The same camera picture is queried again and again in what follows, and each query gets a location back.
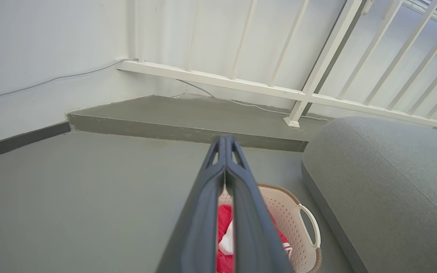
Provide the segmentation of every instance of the gray sofa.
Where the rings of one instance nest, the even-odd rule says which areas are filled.
[[[437,130],[335,119],[302,173],[356,273],[437,273]]]

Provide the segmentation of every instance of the white metal railing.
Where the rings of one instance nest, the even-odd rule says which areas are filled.
[[[130,29],[135,31],[133,33],[130,33],[130,35],[134,35],[134,37],[131,37],[132,41],[135,41],[137,38],[138,61],[121,62],[116,66],[117,69],[124,70],[124,71],[145,73],[145,74],[161,76],[161,77],[168,77],[168,78],[190,81],[195,83],[204,83],[207,85],[220,86],[223,88],[231,88],[231,89],[236,89],[246,92],[296,100],[296,103],[293,109],[291,110],[290,116],[284,118],[285,122],[289,126],[294,126],[294,127],[299,127],[298,120],[309,102],[314,104],[327,105],[330,107],[338,107],[347,110],[374,114],[378,116],[386,116],[389,118],[401,119],[403,121],[411,121],[414,123],[437,127],[437,120],[431,118],[431,116],[437,111],[437,104],[432,108],[432,110],[427,116],[413,115],[414,111],[420,106],[420,104],[424,101],[424,99],[431,93],[431,91],[437,85],[437,77],[427,88],[427,90],[425,90],[425,92],[420,96],[420,98],[413,104],[413,107],[411,107],[411,109],[407,111],[407,113],[393,110],[393,107],[396,105],[397,102],[399,102],[399,100],[405,94],[406,90],[408,90],[411,84],[413,84],[413,82],[420,76],[420,74],[425,70],[427,65],[432,61],[433,57],[436,55],[437,43],[434,45],[434,47],[432,47],[430,52],[428,52],[426,57],[423,59],[423,61],[418,66],[416,71],[411,75],[411,77],[406,82],[406,84],[399,89],[399,93],[392,100],[392,102],[390,102],[387,108],[370,105],[371,100],[378,93],[380,88],[383,86],[385,80],[387,80],[387,78],[392,74],[394,69],[398,66],[399,62],[403,59],[403,57],[405,57],[407,51],[411,48],[413,43],[416,41],[420,32],[427,24],[428,20],[430,20],[433,14],[435,14],[437,10],[437,0],[432,0],[430,5],[427,6],[426,9],[423,11],[423,17],[420,23],[418,23],[415,30],[411,33],[407,41],[399,50],[394,60],[391,62],[387,70],[383,73],[382,77],[380,78],[380,80],[375,85],[374,89],[370,92],[370,94],[368,95],[367,99],[364,102],[353,102],[350,100],[345,100],[343,98],[345,97],[345,94],[349,91],[350,85],[357,77],[359,71],[362,69],[365,62],[369,59],[373,51],[378,46],[387,28],[390,26],[392,19],[399,11],[400,6],[406,3],[403,2],[402,0],[390,0],[390,5],[387,8],[387,10],[384,12],[383,15],[384,21],[380,29],[377,31],[370,45],[368,46],[363,56],[359,60],[357,67],[355,67],[353,73],[351,74],[350,78],[347,80],[347,83],[345,84],[345,86],[343,86],[342,90],[340,91],[340,94],[337,97],[315,94],[314,91],[316,90],[322,76],[324,75],[324,73],[327,70],[327,67],[332,61],[333,55],[335,54],[338,47],[340,46],[340,42],[344,38],[347,29],[349,28],[350,24],[354,20],[354,16],[358,12],[362,0],[346,0],[345,5],[338,17],[338,20],[335,23],[335,26],[333,27],[333,30],[328,40],[326,41],[326,44],[317,62],[315,63],[310,73],[310,76],[308,77],[307,82],[305,83],[305,87],[303,88],[303,90],[283,88],[280,86],[276,86],[275,83],[276,83],[277,75],[281,70],[281,64],[283,63],[284,56],[286,52],[289,50],[291,37],[298,29],[298,26],[301,24],[302,17],[305,14],[305,10],[308,7],[308,0],[299,0],[301,2],[301,5],[296,13],[295,19],[293,20],[293,24],[289,30],[288,37],[285,41],[280,57],[276,63],[274,72],[272,73],[272,76],[268,81],[269,84],[236,79],[236,68],[239,62],[241,61],[243,44],[244,41],[247,39],[248,30],[250,29],[250,25],[253,21],[257,0],[250,0],[248,14],[242,32],[241,40],[239,42],[236,51],[236,57],[234,59],[228,77],[223,75],[210,74],[210,73],[193,70],[193,53],[195,51],[194,37],[196,35],[196,31],[195,31],[196,25],[199,23],[197,22],[199,9],[196,9],[194,15],[195,20],[194,20],[194,26],[192,32],[192,41],[189,50],[189,61],[186,69],[181,69],[179,67],[172,67],[165,64],[146,62],[144,60],[144,55],[143,55],[144,33],[142,29],[143,26],[142,8],[140,8],[142,7],[142,1],[144,0],[134,0],[134,1],[135,1],[135,7],[137,7],[137,11],[134,13],[137,15],[137,28],[135,28],[135,26],[133,25],[132,28]],[[196,0],[196,4],[198,6],[200,4],[200,0]],[[130,23],[134,24],[134,22],[135,22],[135,18],[130,20]],[[130,57],[135,57],[133,55],[133,52],[134,49],[132,49],[132,52],[130,53]]]

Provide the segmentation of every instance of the cable on ledge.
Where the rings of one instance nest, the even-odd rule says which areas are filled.
[[[199,89],[199,90],[201,90],[201,91],[203,91],[203,92],[205,92],[205,93],[207,93],[208,95],[211,95],[213,98],[216,98],[216,99],[218,99],[218,100],[226,100],[226,99],[219,99],[219,98],[217,98],[217,97],[215,97],[214,95],[212,95],[210,92],[208,92],[207,90],[205,90],[205,89],[203,89],[203,88],[200,88],[200,87],[198,87],[198,86],[196,86],[196,85],[194,85],[194,84],[192,84],[192,83],[189,83],[189,82],[186,82],[186,81],[182,81],[182,80],[178,80],[178,79],[176,79],[177,81],[181,81],[182,83],[186,83],[187,85],[191,85],[191,86],[193,86],[194,88],[197,88],[197,89]],[[236,102],[235,100],[228,100],[229,102],[233,102],[233,103],[235,103],[235,104],[240,104],[240,105],[244,105],[245,107],[257,107],[257,108],[259,108],[259,109],[261,109],[261,110],[264,110],[264,111],[267,111],[267,112],[273,112],[273,113],[278,113],[278,114],[283,114],[283,115],[288,115],[289,116],[289,113],[284,113],[284,112],[279,112],[279,111],[274,111],[274,110],[269,110],[269,109],[265,109],[265,108],[262,108],[262,107],[259,107],[259,106],[257,106],[257,105],[255,105],[255,104],[242,104],[241,102]],[[303,118],[308,118],[308,119],[316,119],[317,121],[330,121],[329,119],[318,119],[318,118],[314,118],[314,117],[312,117],[312,116],[302,116]]]
[[[51,80],[44,81],[42,83],[37,83],[36,85],[28,86],[26,88],[21,88],[21,89],[14,90],[14,91],[11,91],[11,92],[2,93],[2,94],[0,94],[0,96],[5,96],[5,95],[9,95],[9,94],[16,93],[16,92],[19,92],[19,91],[27,90],[27,89],[30,89],[30,88],[35,88],[37,86],[44,85],[45,83],[53,82],[54,80],[57,80],[57,79],[64,79],[64,78],[70,78],[70,77],[75,77],[75,76],[81,76],[81,75],[85,75],[85,74],[94,73],[94,72],[101,71],[101,70],[104,70],[106,68],[109,68],[111,66],[115,66],[116,64],[118,64],[120,62],[124,62],[124,61],[137,61],[137,59],[135,59],[135,58],[132,58],[132,59],[130,59],[130,58],[120,59],[117,62],[114,62],[113,64],[109,64],[108,66],[105,66],[105,67],[102,67],[102,68],[99,68],[99,69],[94,69],[92,71],[88,71],[88,72],[84,72],[84,73],[79,73],[79,74],[72,74],[72,75],[67,75],[67,76],[56,77],[56,78],[53,78]]]

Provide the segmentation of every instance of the beige plastic basket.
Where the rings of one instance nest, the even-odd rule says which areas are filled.
[[[293,253],[291,265],[295,273],[316,273],[321,265],[321,237],[318,224],[312,213],[288,190],[274,185],[258,184],[267,209],[276,220],[277,228],[286,236]],[[226,190],[218,198],[218,204],[232,205]],[[300,211],[303,210],[313,224],[313,244]]]

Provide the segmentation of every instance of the white wall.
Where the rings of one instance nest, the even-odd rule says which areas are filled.
[[[245,23],[248,1],[202,0],[202,3],[199,8],[194,69],[228,76]],[[291,50],[286,54],[277,85],[302,88],[342,3],[342,0],[309,2],[305,18],[293,37]],[[340,92],[380,26],[381,14],[387,3],[388,1],[375,1],[369,14],[361,17],[323,86],[322,94],[335,96]],[[238,78],[268,83],[298,6],[297,0],[258,0],[255,19],[237,71]],[[147,1],[144,9],[147,30],[145,59],[185,68],[191,41],[194,0],[179,3],[171,0]],[[347,93],[346,99],[363,101],[366,98],[420,19],[421,14],[404,6],[400,8],[371,60],[367,62]],[[436,40],[437,22],[431,20],[394,71],[395,75],[387,80],[374,98],[373,105],[386,107],[389,104]],[[395,110],[407,111],[436,75],[437,56]],[[200,86],[222,98],[282,108],[291,108],[294,103],[287,99],[215,86]],[[175,88],[185,88],[187,92],[204,95],[199,90],[183,85],[170,86],[168,90]],[[425,115],[436,102],[437,88],[415,114]],[[316,104],[311,107],[310,112],[332,117],[371,116]]]
[[[125,0],[0,0],[0,93],[127,55]],[[109,68],[0,97],[0,140],[156,88],[156,78]]]

